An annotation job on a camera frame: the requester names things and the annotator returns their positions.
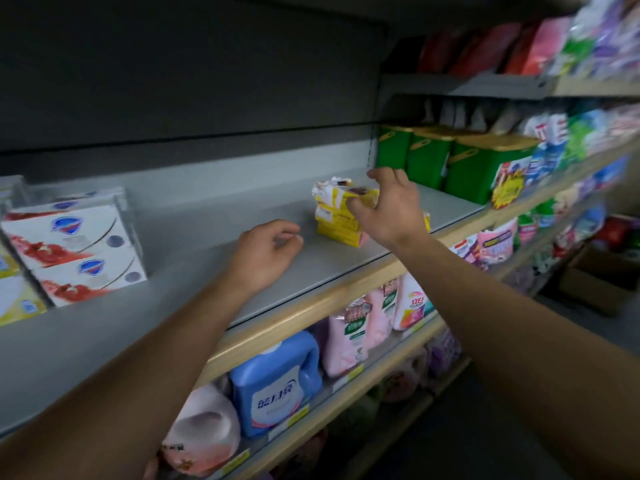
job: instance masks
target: shelf price tag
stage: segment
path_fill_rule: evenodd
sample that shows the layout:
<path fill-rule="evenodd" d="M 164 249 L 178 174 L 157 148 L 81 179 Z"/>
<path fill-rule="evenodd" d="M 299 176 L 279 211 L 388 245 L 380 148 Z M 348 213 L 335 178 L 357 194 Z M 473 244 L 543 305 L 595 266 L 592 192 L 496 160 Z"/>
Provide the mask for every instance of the shelf price tag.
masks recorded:
<path fill-rule="evenodd" d="M 220 480 L 220 478 L 229 475 L 229 473 L 233 472 L 245 461 L 249 460 L 250 456 L 251 452 L 249 451 L 249 448 L 247 448 L 242 453 L 237 455 L 233 460 L 228 461 L 224 467 L 213 473 L 213 475 L 210 476 L 210 480 Z"/>
<path fill-rule="evenodd" d="M 335 384 L 333 384 L 333 391 L 332 394 L 335 394 L 335 392 L 346 386 L 348 383 L 350 383 L 352 380 L 356 379 L 356 377 L 358 377 L 362 372 L 364 371 L 364 364 L 361 363 L 359 366 L 357 366 L 354 370 L 350 371 L 346 376 L 341 377 L 340 379 L 338 379 Z"/>
<path fill-rule="evenodd" d="M 420 320 L 420 322 L 416 323 L 411 328 L 407 328 L 402 333 L 401 339 L 404 340 L 404 339 L 408 339 L 409 337 L 411 337 L 415 332 L 420 330 L 423 326 L 427 325 L 427 322 L 430 322 L 433 318 L 435 318 L 437 314 L 438 314 L 438 312 L 436 310 L 434 310 L 431 313 L 429 313 L 427 316 L 425 316 L 425 318 Z"/>
<path fill-rule="evenodd" d="M 291 428 L 295 423 L 297 423 L 302 418 L 304 418 L 307 414 L 309 414 L 309 404 L 307 404 L 304 408 L 300 409 L 299 411 L 296 411 L 291 416 L 289 416 L 288 419 L 285 419 L 283 422 L 281 422 L 279 425 L 273 428 L 269 432 L 267 441 L 270 443 L 274 438 L 276 438 L 277 436 L 280 436 L 286 430 Z"/>

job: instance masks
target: store aisle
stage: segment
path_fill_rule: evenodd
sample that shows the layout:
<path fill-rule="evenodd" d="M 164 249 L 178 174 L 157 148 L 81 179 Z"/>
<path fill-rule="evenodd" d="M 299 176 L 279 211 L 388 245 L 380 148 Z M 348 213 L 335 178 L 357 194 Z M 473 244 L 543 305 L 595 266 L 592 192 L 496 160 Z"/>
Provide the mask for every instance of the store aisle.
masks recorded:
<path fill-rule="evenodd" d="M 640 295 L 617 318 L 541 296 L 542 304 L 640 355 Z M 369 471 L 366 480 L 569 479 L 471 366 Z"/>

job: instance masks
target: forearm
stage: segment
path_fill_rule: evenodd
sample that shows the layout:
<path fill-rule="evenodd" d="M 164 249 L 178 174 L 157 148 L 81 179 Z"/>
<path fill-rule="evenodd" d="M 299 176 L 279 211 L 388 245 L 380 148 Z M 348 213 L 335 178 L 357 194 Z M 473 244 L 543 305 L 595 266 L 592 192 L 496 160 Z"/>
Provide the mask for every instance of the forearm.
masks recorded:
<path fill-rule="evenodd" d="M 640 472 L 633 451 L 640 447 L 636 358 L 496 282 L 430 236 L 394 252 L 481 373 L 549 443 L 592 472 L 612 473 L 613 465 L 619 474 Z"/>
<path fill-rule="evenodd" d="M 249 296 L 218 279 L 0 445 L 7 479 L 133 478 Z M 29 459 L 25 461 L 25 452 Z"/>

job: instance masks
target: blue detergent bottle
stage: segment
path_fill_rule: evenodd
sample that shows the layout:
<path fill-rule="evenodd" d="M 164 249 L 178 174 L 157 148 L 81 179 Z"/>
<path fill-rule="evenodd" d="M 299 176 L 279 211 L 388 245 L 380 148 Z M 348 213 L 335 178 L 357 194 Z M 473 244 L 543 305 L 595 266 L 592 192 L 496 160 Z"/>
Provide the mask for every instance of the blue detergent bottle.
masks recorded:
<path fill-rule="evenodd" d="M 316 395 L 318 359 L 316 339 L 303 330 L 229 372 L 244 436 L 267 432 Z"/>

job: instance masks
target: laundry detergent bottle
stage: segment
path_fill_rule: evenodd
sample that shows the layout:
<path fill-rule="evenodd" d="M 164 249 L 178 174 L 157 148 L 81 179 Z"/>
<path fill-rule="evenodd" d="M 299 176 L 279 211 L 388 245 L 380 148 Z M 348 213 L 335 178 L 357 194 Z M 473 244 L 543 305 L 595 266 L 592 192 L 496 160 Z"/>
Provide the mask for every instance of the laundry detergent bottle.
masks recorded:
<path fill-rule="evenodd" d="M 162 443 L 162 451 L 179 472 L 204 477 L 231 458 L 239 444 L 236 410 L 210 383 L 189 395 Z"/>
<path fill-rule="evenodd" d="M 406 330 L 432 310 L 433 305 L 415 278 L 410 273 L 400 276 L 394 329 Z"/>
<path fill-rule="evenodd" d="M 371 304 L 363 296 L 329 316 L 329 337 L 322 355 L 322 365 L 329 377 L 341 376 L 367 359 L 370 314 Z"/>
<path fill-rule="evenodd" d="M 316 395 L 318 359 L 316 339 L 303 330 L 229 372 L 245 436 L 267 432 Z"/>
<path fill-rule="evenodd" d="M 365 300 L 371 304 L 371 315 L 365 336 L 367 350 L 379 346 L 391 334 L 396 314 L 397 293 L 397 279 L 367 293 Z"/>

